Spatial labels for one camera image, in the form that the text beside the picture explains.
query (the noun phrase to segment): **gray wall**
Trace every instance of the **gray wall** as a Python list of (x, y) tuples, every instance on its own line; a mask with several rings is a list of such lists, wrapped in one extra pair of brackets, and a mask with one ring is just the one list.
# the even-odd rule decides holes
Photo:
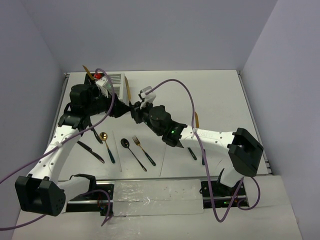
[[(0, 33), (1, 179), (46, 149), (63, 73), (18, 0), (0, 1)], [(0, 228), (14, 226), (18, 218), (17, 176), (0, 185)], [(0, 232), (0, 239), (11, 235)]]
[(65, 71), (241, 70), (277, 0), (21, 0)]
[(304, 240), (320, 235), (319, 9), (319, 0), (279, 0), (242, 75), (271, 168), (283, 177)]

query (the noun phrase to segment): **fork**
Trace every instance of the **fork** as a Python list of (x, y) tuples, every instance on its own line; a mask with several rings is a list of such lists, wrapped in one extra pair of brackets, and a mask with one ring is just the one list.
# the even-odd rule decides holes
[(142, 149), (142, 151), (144, 152), (145, 156), (149, 159), (150, 163), (151, 163), (153, 166), (155, 166), (155, 165), (156, 165), (155, 161), (153, 161), (153, 159), (149, 156), (149, 154), (146, 153), (146, 151), (142, 148), (139, 139), (138, 139), (136, 136), (133, 136), (132, 139), (133, 139), (135, 145), (139, 146), (139, 147)]

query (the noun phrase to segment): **cable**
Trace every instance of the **cable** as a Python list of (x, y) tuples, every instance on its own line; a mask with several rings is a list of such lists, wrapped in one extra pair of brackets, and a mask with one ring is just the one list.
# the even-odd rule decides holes
[(253, 177), (251, 177), (251, 179), (254, 181), (254, 183), (255, 183), (255, 185), (256, 185), (256, 188), (258, 189), (258, 198), (256, 199), (255, 204), (253, 204), (251, 207), (248, 207), (248, 208), (243, 208), (243, 207), (240, 206), (240, 203), (243, 202), (244, 199), (241, 199), (240, 201), (238, 201), (238, 203), (237, 203), (236, 206), (237, 206), (239, 209), (243, 210), (243, 211), (248, 211), (248, 210), (254, 209), (254, 208), (258, 205), (258, 203), (259, 203), (259, 201), (260, 201), (261, 190), (260, 190), (259, 183), (258, 183), (257, 180), (255, 180)]
[[(113, 108), (114, 103), (115, 103), (115, 89), (114, 89), (114, 85), (113, 85), (112, 79), (111, 79), (111, 77), (110, 77), (103, 69), (97, 68), (97, 69), (95, 70), (96, 73), (98, 73), (98, 71), (103, 72), (104, 76), (107, 78), (107, 81), (108, 81), (108, 83), (109, 83), (110, 86), (111, 86), (111, 91), (112, 91), (111, 105), (110, 105), (108, 111), (106, 112), (106, 114), (104, 115), (104, 117), (103, 117), (100, 121), (98, 121), (96, 124), (92, 125), (91, 127), (86, 128), (85, 130), (82, 130), (82, 131), (78, 132), (77, 134), (74, 134), (74, 135), (70, 136), (69, 138), (67, 138), (66, 140), (62, 141), (62, 142), (61, 142), (62, 145), (65, 144), (66, 142), (70, 141), (71, 139), (73, 139), (73, 138), (75, 138), (75, 137), (77, 137), (77, 136), (79, 136), (79, 135), (81, 135), (81, 134), (84, 134), (85, 132), (87, 132), (87, 131), (95, 128), (96, 126), (98, 126), (100, 123), (102, 123), (102, 122), (109, 116), (109, 114), (110, 114), (111, 111), (112, 111), (112, 108)], [(43, 154), (42, 156), (36, 158), (35, 160), (32, 160), (32, 161), (26, 163), (25, 165), (19, 167), (17, 170), (9, 173), (8, 175), (6, 175), (4, 178), (2, 178), (2, 179), (0, 180), (0, 184), (2, 184), (5, 180), (7, 180), (8, 178), (10, 178), (12, 175), (16, 174), (16, 173), (19, 172), (20, 170), (22, 170), (22, 169), (26, 168), (27, 166), (29, 166), (29, 165), (31, 165), (31, 164), (33, 164), (33, 163), (36, 163), (36, 162), (38, 162), (39, 160), (43, 159), (44, 157), (52, 154), (52, 153), (53, 153), (54, 151), (56, 151), (58, 148), (59, 148), (58, 146), (54, 147), (53, 149), (51, 149), (50, 151), (46, 152), (46, 153)], [(21, 228), (21, 227), (27, 226), (27, 225), (29, 225), (29, 224), (32, 224), (32, 223), (34, 223), (34, 222), (42, 219), (44, 216), (45, 216), (45, 215), (42, 215), (42, 216), (40, 216), (40, 217), (38, 217), (38, 218), (36, 218), (36, 219), (34, 219), (34, 220), (32, 220), (32, 221), (26, 222), (26, 223), (21, 224), (21, 225), (16, 225), (16, 226), (10, 226), (10, 227), (0, 228), (0, 231), (7, 231), (7, 230), (12, 230), (12, 229), (17, 229), (17, 228)]]
[(8, 231), (8, 230), (13, 230), (13, 229), (18, 229), (18, 228), (22, 228), (24, 226), (27, 226), (29, 224), (33, 224), (34, 222), (42, 219), (43, 217), (45, 217), (46, 215), (41, 215), (31, 221), (28, 221), (26, 223), (20, 224), (20, 225), (16, 225), (16, 226), (9, 226), (9, 227), (0, 227), (0, 231)]
[(111, 203), (109, 194), (105, 190), (97, 189), (97, 190), (92, 190), (92, 191), (88, 191), (86, 193), (83, 193), (80, 196), (85, 196), (85, 195), (92, 194), (92, 193), (97, 193), (97, 192), (104, 193), (106, 195), (106, 198), (108, 199), (108, 209), (106, 211), (105, 219), (101, 224), (101, 227), (102, 227), (112, 217), (111, 216), (111, 217), (108, 218), (109, 213), (110, 213), (110, 203)]
[[(160, 86), (162, 86), (163, 84), (168, 83), (168, 82), (177, 82), (177, 83), (181, 84), (184, 87), (184, 89), (186, 90), (186, 92), (188, 93), (190, 101), (191, 101), (191, 106), (192, 106), (191, 127), (192, 127), (192, 129), (194, 129), (195, 128), (195, 126), (194, 126), (194, 122), (195, 122), (195, 104), (194, 104), (194, 100), (193, 100), (193, 98), (191, 96), (191, 93), (190, 93), (189, 89), (187, 88), (187, 86), (183, 82), (181, 82), (181, 81), (179, 81), (177, 79), (165, 80), (165, 81), (159, 83), (154, 88), (152, 88), (150, 91), (146, 92), (145, 95), (148, 95), (148, 94), (152, 93), (154, 90), (156, 90), (157, 88), (159, 88)], [(240, 189), (240, 187), (241, 187), (241, 185), (242, 185), (242, 183), (244, 181), (244, 178), (242, 178), (240, 180), (240, 182), (239, 182), (239, 184), (238, 184), (238, 186), (237, 186), (237, 188), (236, 188), (236, 190), (235, 190), (235, 192), (234, 192), (234, 194), (233, 194), (233, 196), (231, 198), (231, 201), (230, 201), (230, 203), (229, 203), (229, 205), (228, 205), (228, 207), (227, 207), (227, 209), (225, 211), (225, 214), (223, 215), (223, 217), (221, 219), (219, 219), (219, 216), (217, 214), (216, 205), (215, 205), (214, 193), (212, 191), (212, 187), (210, 187), (211, 186), (211, 179), (210, 179), (210, 173), (209, 173), (209, 167), (208, 167), (206, 152), (204, 150), (204, 146), (203, 146), (203, 144), (201, 142), (201, 139), (200, 139), (199, 135), (197, 134), (197, 132), (195, 132), (194, 135), (195, 135), (196, 139), (199, 142), (199, 145), (200, 145), (200, 148), (201, 148), (201, 152), (202, 152), (202, 156), (203, 156), (203, 159), (204, 159), (204, 166), (205, 166), (205, 172), (206, 172), (206, 177), (207, 177), (208, 186), (209, 186), (209, 193), (210, 193), (210, 200), (211, 200), (211, 204), (212, 204), (213, 214), (215, 216), (215, 219), (219, 223), (222, 223), (226, 219), (226, 217), (227, 217), (227, 215), (228, 215), (228, 213), (230, 211), (230, 208), (231, 208), (235, 198), (237, 197), (238, 191), (239, 191), (239, 189)], [(258, 204), (259, 200), (260, 200), (260, 188), (258, 188), (258, 200), (250, 209), (253, 209)], [(241, 210), (250, 210), (250, 209), (247, 209), (247, 208), (240, 208), (240, 209)]]

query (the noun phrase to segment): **cutlery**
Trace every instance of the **cutlery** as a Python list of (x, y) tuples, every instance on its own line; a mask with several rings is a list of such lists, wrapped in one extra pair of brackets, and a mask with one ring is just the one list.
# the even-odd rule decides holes
[[(198, 129), (199, 128), (199, 118), (198, 118), (198, 114), (196, 111), (194, 112), (194, 115), (195, 115), (195, 127)], [(202, 165), (203, 166), (205, 165), (205, 159), (204, 159), (203, 155), (202, 155)]]
[(108, 153), (109, 153), (109, 157), (110, 157), (111, 162), (112, 162), (113, 164), (115, 164), (115, 163), (116, 163), (115, 158), (114, 158), (114, 156), (112, 155), (112, 153), (111, 153), (111, 151), (110, 151), (110, 149), (109, 149), (109, 146), (108, 146), (108, 144), (107, 144), (108, 135), (107, 135), (105, 132), (101, 132), (99, 136), (100, 136), (101, 141), (104, 141), (104, 142), (105, 142), (106, 149), (108, 149)]
[(138, 139), (136, 136), (133, 136), (132, 139), (133, 139), (135, 145), (139, 146), (139, 147), (142, 149), (142, 151), (144, 152), (144, 154), (146, 155), (146, 157), (149, 159), (150, 163), (151, 163), (153, 166), (155, 166), (155, 165), (156, 165), (155, 161), (153, 161), (153, 159), (149, 156), (149, 154), (146, 153), (146, 151), (142, 148), (139, 139)]
[(124, 147), (125, 149), (129, 149), (129, 151), (132, 153), (132, 155), (138, 161), (138, 163), (140, 164), (142, 169), (146, 172), (147, 169), (145, 168), (145, 166), (143, 166), (143, 164), (139, 161), (139, 159), (136, 157), (136, 155), (131, 151), (129, 141), (127, 139), (125, 139), (125, 138), (122, 138), (120, 142), (121, 142), (122, 147)]
[(84, 144), (82, 141), (77, 141), (77, 144), (79, 144), (81, 147), (83, 147), (85, 150), (87, 150), (89, 153), (95, 156), (100, 162), (102, 162), (103, 164), (105, 163), (105, 160), (99, 154), (92, 151), (91, 147)]

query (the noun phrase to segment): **black spoon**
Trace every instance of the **black spoon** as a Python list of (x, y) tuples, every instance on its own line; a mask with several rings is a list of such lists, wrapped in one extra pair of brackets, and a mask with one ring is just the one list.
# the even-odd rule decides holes
[(135, 159), (138, 161), (138, 163), (140, 164), (140, 166), (142, 167), (142, 169), (146, 172), (147, 169), (145, 168), (145, 166), (143, 166), (143, 164), (139, 161), (139, 159), (136, 157), (136, 155), (131, 151), (130, 149), (130, 143), (127, 139), (122, 138), (120, 141), (122, 147), (124, 147), (125, 149), (129, 149), (129, 151), (132, 153), (132, 155), (135, 157)]

